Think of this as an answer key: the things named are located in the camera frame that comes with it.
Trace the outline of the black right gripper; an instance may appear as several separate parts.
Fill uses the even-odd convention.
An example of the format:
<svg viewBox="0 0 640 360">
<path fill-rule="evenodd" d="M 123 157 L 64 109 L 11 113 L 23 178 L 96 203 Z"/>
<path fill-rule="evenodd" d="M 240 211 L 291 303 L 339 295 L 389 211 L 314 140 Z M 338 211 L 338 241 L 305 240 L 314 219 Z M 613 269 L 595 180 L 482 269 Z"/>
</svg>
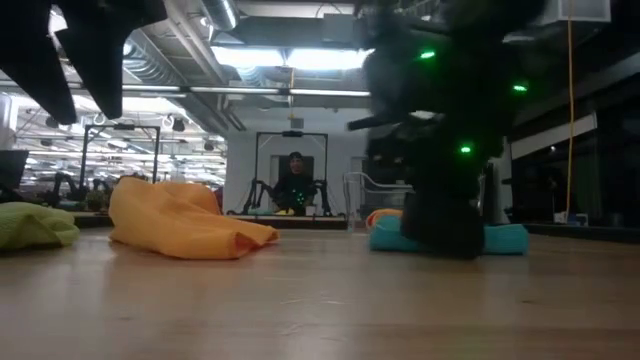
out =
<svg viewBox="0 0 640 360">
<path fill-rule="evenodd" d="M 430 254 L 472 260 L 484 250 L 476 208 L 448 195 L 474 195 L 500 147 L 497 119 L 481 125 L 505 93 L 500 49 L 476 43 L 424 43 L 410 35 L 379 40 L 367 57 L 372 115 L 411 123 L 414 138 L 401 168 L 415 192 L 405 195 L 401 234 Z"/>
</svg>

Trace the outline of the orange microfiber towel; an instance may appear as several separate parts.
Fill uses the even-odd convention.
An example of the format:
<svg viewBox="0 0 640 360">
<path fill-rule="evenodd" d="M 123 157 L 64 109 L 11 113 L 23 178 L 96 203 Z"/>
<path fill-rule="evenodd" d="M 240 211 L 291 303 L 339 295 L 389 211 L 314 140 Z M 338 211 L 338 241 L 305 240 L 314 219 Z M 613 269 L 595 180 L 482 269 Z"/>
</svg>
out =
<svg viewBox="0 0 640 360">
<path fill-rule="evenodd" d="M 372 228 L 381 217 L 385 217 L 385 216 L 401 217 L 402 214 L 403 214 L 403 211 L 401 209 L 384 208 L 384 209 L 374 210 L 366 218 L 366 221 L 365 221 L 366 228 L 367 229 Z"/>
<path fill-rule="evenodd" d="M 124 177 L 108 210 L 114 242 L 187 260 L 232 260 L 277 241 L 271 226 L 222 214 L 204 185 Z"/>
</svg>

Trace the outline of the teal microfiber towel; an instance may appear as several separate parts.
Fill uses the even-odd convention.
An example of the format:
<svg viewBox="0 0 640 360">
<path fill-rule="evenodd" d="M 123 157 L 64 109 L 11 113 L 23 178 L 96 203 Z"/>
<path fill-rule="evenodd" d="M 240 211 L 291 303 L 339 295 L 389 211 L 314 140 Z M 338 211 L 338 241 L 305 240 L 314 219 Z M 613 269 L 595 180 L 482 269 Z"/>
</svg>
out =
<svg viewBox="0 0 640 360">
<path fill-rule="evenodd" d="M 373 251 L 431 253 L 423 243 L 404 237 L 401 217 L 381 217 L 369 232 L 369 248 Z M 520 224 L 486 226 L 483 255 L 526 255 L 529 233 Z"/>
</svg>

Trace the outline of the green microfiber towel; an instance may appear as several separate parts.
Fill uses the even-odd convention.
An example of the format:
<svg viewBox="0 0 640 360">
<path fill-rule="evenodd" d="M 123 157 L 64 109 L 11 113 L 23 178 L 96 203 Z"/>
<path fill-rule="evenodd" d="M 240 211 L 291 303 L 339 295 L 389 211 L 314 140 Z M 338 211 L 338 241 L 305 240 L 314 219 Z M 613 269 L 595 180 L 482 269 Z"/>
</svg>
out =
<svg viewBox="0 0 640 360">
<path fill-rule="evenodd" d="M 70 246 L 79 236 L 67 211 L 26 202 L 0 204 L 0 252 Z"/>
</svg>

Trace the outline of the clear plastic bin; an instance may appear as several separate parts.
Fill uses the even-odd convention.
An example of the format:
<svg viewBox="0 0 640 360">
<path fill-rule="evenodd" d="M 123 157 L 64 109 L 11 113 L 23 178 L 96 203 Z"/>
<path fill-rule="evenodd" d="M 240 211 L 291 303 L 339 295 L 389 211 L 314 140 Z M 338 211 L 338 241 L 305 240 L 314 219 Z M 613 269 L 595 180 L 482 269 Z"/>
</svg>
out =
<svg viewBox="0 0 640 360">
<path fill-rule="evenodd" d="M 353 231 L 366 223 L 367 217 L 378 209 L 401 209 L 406 193 L 413 191 L 411 185 L 400 181 L 396 184 L 381 184 L 364 172 L 343 174 L 343 193 L 347 229 Z"/>
</svg>

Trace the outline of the black monitor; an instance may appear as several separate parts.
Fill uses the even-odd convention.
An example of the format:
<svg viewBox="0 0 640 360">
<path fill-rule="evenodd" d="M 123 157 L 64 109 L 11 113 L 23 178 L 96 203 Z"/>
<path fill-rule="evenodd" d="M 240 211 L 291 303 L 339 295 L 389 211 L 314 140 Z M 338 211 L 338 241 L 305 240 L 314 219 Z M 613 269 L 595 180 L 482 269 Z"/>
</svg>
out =
<svg viewBox="0 0 640 360">
<path fill-rule="evenodd" d="M 28 157 L 28 150 L 0 150 L 0 185 L 18 189 Z"/>
</svg>

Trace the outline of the person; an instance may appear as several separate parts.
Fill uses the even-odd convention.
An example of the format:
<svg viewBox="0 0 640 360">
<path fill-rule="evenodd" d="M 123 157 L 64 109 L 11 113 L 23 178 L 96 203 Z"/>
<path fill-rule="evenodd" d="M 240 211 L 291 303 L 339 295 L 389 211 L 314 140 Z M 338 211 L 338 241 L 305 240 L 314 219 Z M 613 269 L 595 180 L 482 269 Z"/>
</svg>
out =
<svg viewBox="0 0 640 360">
<path fill-rule="evenodd" d="M 273 202 L 279 211 L 292 211 L 294 216 L 305 216 L 306 208 L 316 194 L 314 179 L 305 172 L 300 152 L 289 154 L 289 170 L 282 175 L 273 189 Z"/>
</svg>

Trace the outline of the black robot station frame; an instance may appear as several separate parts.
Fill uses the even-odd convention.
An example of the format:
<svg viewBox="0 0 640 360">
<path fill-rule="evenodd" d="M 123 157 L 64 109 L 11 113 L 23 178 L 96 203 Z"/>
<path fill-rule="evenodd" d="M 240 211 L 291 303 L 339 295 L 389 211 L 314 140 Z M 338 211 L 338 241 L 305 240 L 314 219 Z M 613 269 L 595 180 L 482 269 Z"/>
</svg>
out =
<svg viewBox="0 0 640 360">
<path fill-rule="evenodd" d="M 276 132 L 258 132 L 256 134 L 256 136 L 255 136 L 254 177 L 253 177 L 253 179 L 251 181 L 250 194 L 248 196 L 248 199 L 246 200 L 246 203 L 244 205 L 243 210 L 249 211 L 249 210 L 258 210 L 258 209 L 260 209 L 261 205 L 262 205 L 262 198 L 264 197 L 264 194 L 267 194 L 269 199 L 270 199 L 270 201 L 271 201 L 271 203 L 275 207 L 275 209 L 277 211 L 279 211 L 277 209 L 277 207 L 275 206 L 275 204 L 273 202 L 273 199 L 272 199 L 273 189 L 274 189 L 276 184 L 273 185 L 273 186 L 268 185 L 266 182 L 262 181 L 259 178 L 259 152 L 260 152 L 261 147 L 263 145 L 267 144 L 267 141 L 264 141 L 264 142 L 261 141 L 261 138 L 263 136 L 269 136 L 269 137 L 279 136 L 281 138 L 320 137 L 323 140 L 322 148 L 324 150 L 324 160 L 325 160 L 323 177 L 321 179 L 314 179 L 314 178 L 313 179 L 314 179 L 314 181 L 315 180 L 325 180 L 327 182 L 327 177 L 328 177 L 328 164 L 327 164 L 327 162 L 328 162 L 328 149 L 327 149 L 327 147 L 328 147 L 328 135 L 327 134 L 306 133 L 306 132 L 302 132 L 302 131 L 299 131 L 299 130 L 288 130 L 288 131 L 282 131 L 282 132 L 279 132 L 279 133 L 276 133 Z M 288 160 L 289 154 L 285 157 L 287 168 L 286 168 L 286 171 L 284 172 L 284 174 L 289 170 L 289 160 Z M 308 207 L 311 207 L 311 206 L 314 205 L 314 198 L 313 198 L 312 204 L 310 206 L 308 206 Z M 289 212 L 279 211 L 279 212 L 282 212 L 285 215 L 293 215 L 292 211 L 289 211 Z"/>
<path fill-rule="evenodd" d="M 80 174 L 79 174 L 79 187 L 84 188 L 86 184 L 85 173 L 86 173 L 88 146 L 94 140 L 94 138 L 100 135 L 105 129 L 114 129 L 119 131 L 134 131 L 137 129 L 155 131 L 156 135 L 153 137 L 154 158 L 153 158 L 153 170 L 152 170 L 152 176 L 151 176 L 151 181 L 153 184 L 155 184 L 158 180 L 158 158 L 159 158 L 159 151 L 160 151 L 161 128 L 159 126 L 116 123 L 114 125 L 86 125 L 84 127 L 84 136 L 83 136 L 82 151 L 81 151 Z"/>
</svg>

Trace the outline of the black aluminium table frame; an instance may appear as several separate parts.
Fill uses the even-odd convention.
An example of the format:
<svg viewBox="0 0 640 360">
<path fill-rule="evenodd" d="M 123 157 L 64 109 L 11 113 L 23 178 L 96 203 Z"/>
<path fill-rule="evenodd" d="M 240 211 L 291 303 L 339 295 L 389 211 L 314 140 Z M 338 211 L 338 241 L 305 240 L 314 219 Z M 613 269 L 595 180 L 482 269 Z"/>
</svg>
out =
<svg viewBox="0 0 640 360">
<path fill-rule="evenodd" d="M 73 212 L 75 225 L 79 228 L 109 227 L 108 215 L 91 212 Z M 251 216 L 230 215 L 230 218 L 272 226 L 277 229 L 348 230 L 343 217 L 295 217 L 295 216 Z M 640 245 L 640 229 L 614 227 L 583 227 L 569 225 L 525 224 L 524 227 L 536 235 L 604 241 Z"/>
</svg>

